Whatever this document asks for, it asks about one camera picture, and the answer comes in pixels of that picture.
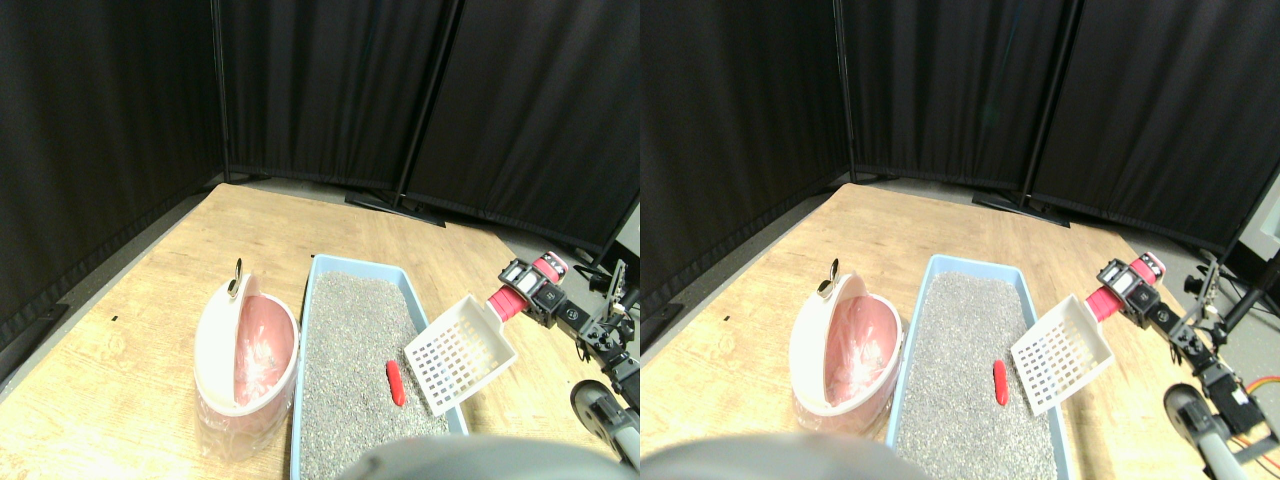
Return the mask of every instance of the metal clip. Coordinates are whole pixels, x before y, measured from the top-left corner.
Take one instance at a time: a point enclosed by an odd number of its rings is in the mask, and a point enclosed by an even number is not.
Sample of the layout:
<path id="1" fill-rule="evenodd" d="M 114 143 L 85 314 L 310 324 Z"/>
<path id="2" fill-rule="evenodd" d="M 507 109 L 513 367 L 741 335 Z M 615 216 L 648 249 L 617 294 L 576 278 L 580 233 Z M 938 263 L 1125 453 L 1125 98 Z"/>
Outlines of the metal clip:
<path id="1" fill-rule="evenodd" d="M 818 284 L 818 296 L 822 298 L 831 297 L 831 292 L 836 289 L 836 278 L 840 274 L 840 259 L 831 261 L 831 273 L 826 280 Z"/>
<path id="2" fill-rule="evenodd" d="M 236 276 L 232 278 L 232 283 L 227 284 L 227 294 L 232 296 L 232 298 L 236 298 L 236 294 L 239 293 L 239 268 L 241 259 L 236 259 Z"/>

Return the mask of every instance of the gray litter granules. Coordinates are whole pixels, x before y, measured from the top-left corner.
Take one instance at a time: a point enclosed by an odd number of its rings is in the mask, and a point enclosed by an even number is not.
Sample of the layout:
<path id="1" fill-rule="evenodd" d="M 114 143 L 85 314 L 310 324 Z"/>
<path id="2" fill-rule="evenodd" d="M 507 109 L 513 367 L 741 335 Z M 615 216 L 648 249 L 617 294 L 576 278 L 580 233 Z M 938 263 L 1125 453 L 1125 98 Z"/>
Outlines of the gray litter granules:
<path id="1" fill-rule="evenodd" d="M 1009 353 L 1027 333 L 1014 285 L 940 274 L 916 321 L 897 454 L 936 479 L 1056 477 L 1048 413 L 1032 415 Z M 996 360 L 1009 379 L 1005 406 Z"/>
<path id="2" fill-rule="evenodd" d="M 417 329 L 399 287 L 330 271 L 316 282 L 307 315 L 303 366 L 303 479 L 333 479 L 360 456 L 388 442 L 448 431 L 433 417 L 404 361 Z M 401 366 L 404 406 L 392 402 L 387 361 Z"/>

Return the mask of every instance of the metal pole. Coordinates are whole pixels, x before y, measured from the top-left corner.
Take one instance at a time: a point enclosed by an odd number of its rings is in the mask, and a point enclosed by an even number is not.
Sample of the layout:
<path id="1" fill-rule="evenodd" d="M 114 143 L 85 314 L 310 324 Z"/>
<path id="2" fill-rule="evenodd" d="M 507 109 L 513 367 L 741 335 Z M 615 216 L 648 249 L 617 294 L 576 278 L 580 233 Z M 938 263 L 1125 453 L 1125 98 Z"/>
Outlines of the metal pole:
<path id="1" fill-rule="evenodd" d="M 1036 180 L 1036 170 L 1039 168 L 1041 156 L 1044 154 L 1048 125 L 1052 120 L 1053 108 L 1057 105 L 1059 90 L 1062 87 L 1062 79 L 1066 77 L 1066 61 L 1071 56 L 1071 46 L 1075 44 L 1075 29 L 1080 20 L 1080 12 L 1084 10 L 1084 0 L 1074 0 L 1069 8 L 1062 44 L 1059 45 L 1057 59 L 1053 61 L 1053 76 L 1050 77 L 1048 92 L 1044 95 L 1044 105 L 1041 109 L 1039 128 L 1036 129 L 1036 145 L 1032 147 L 1032 161 L 1027 166 L 1027 180 L 1023 182 L 1023 191 L 1018 196 L 1019 209 L 1027 207 L 1027 200 L 1032 195 L 1032 182 Z"/>
<path id="2" fill-rule="evenodd" d="M 858 165 L 854 161 L 854 118 L 852 105 L 849 100 L 849 55 L 845 50 L 845 6 L 844 0 L 832 0 L 832 9 L 836 14 L 836 52 L 840 55 L 840 95 L 845 100 L 845 146 L 849 150 L 849 182 L 858 182 Z"/>
<path id="3" fill-rule="evenodd" d="M 223 8 L 220 0 L 209 1 L 214 20 L 214 76 L 218 78 L 218 106 L 223 116 L 223 182 L 232 180 L 230 128 L 227 124 L 227 73 L 223 67 Z"/>
<path id="4" fill-rule="evenodd" d="M 453 0 L 449 4 L 449 17 L 440 37 L 440 49 L 438 49 L 435 64 L 431 65 L 431 77 L 426 83 L 426 99 L 422 101 L 422 109 L 417 113 L 413 140 L 410 142 L 408 156 L 404 159 L 403 170 L 401 170 L 399 186 L 396 187 L 396 198 L 392 198 L 392 209 L 399 207 L 401 200 L 408 192 L 408 177 L 413 173 L 413 164 L 417 159 L 417 151 L 421 147 L 428 116 L 430 116 L 431 109 L 435 106 L 435 97 L 440 93 L 440 82 L 444 81 L 444 67 L 449 60 L 449 50 L 453 49 L 453 37 L 457 35 L 458 22 L 462 17 L 462 0 Z"/>

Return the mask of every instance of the black curtain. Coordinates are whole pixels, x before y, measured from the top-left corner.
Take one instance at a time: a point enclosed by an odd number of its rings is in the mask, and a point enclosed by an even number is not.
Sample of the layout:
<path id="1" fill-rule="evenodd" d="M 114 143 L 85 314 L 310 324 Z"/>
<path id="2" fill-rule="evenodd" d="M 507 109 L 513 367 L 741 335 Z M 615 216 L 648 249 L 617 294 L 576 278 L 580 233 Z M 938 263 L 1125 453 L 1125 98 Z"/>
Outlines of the black curtain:
<path id="1" fill-rule="evenodd" d="M 602 253 L 640 195 L 636 1 L 470 0 L 408 196 Z"/>
<path id="2" fill-rule="evenodd" d="M 220 137 L 209 3 L 0 1 L 0 378 L 40 312 L 212 178 Z"/>
<path id="3" fill-rule="evenodd" d="M 833 10 L 831 1 L 645 4 L 644 315 L 849 172 Z M 641 348 L 667 326 L 641 321 Z"/>
<path id="4" fill-rule="evenodd" d="M 1221 252 L 1280 160 L 1280 3 L 1087 1 L 1033 198 Z"/>
<path id="5" fill-rule="evenodd" d="M 232 169 L 394 189 L 443 1 L 219 1 Z"/>
<path id="6" fill-rule="evenodd" d="M 1021 189 L 1064 1 L 841 1 L 854 169 Z"/>

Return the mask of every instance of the wooden table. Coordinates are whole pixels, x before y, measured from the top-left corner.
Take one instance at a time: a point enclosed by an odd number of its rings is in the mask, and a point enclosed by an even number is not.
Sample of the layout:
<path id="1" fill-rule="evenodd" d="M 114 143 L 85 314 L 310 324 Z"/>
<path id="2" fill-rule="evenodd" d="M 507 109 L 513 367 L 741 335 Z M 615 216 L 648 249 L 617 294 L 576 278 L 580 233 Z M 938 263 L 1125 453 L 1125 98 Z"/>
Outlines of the wooden table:
<path id="1" fill-rule="evenodd" d="M 244 462 L 200 456 L 192 346 L 200 314 L 236 259 L 297 315 L 314 253 L 403 268 L 429 319 L 467 293 L 488 298 L 515 257 L 494 234 L 467 227 L 220 186 L 0 403 L 0 477 L 288 476 L 288 425 Z M 504 334 L 520 360 L 462 404 L 471 431 L 612 457 L 568 404 L 579 380 L 605 381 L 598 369 L 577 360 L 563 333 L 522 316 Z"/>
<path id="2" fill-rule="evenodd" d="M 707 436 L 800 430 L 787 370 L 791 326 L 832 259 L 845 273 L 858 270 L 909 321 L 934 253 L 1021 269 L 1039 314 L 1070 293 L 1093 292 L 1094 275 L 1111 259 L 1137 256 L 1106 230 L 845 186 L 644 367 L 644 453 Z M 1160 292 L 1181 312 L 1167 289 Z M 1080 477 L 1203 477 L 1199 456 L 1170 426 L 1162 401 L 1174 383 L 1198 385 L 1189 369 L 1170 362 L 1155 332 L 1119 315 L 1102 328 L 1116 362 L 1064 410 Z M 883 428 L 876 435 L 883 440 Z"/>

